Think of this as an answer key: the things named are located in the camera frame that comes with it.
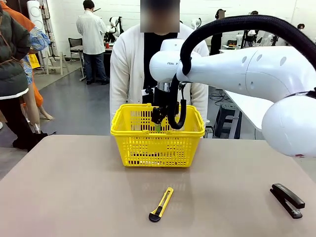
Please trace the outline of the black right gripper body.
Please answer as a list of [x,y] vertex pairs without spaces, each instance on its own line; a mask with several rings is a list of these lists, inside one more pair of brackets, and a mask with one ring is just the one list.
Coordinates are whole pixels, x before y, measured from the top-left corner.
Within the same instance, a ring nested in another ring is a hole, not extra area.
[[167,109],[170,104],[169,99],[170,99],[169,91],[163,91],[159,89],[157,86],[155,87],[154,100],[153,100],[152,106]]

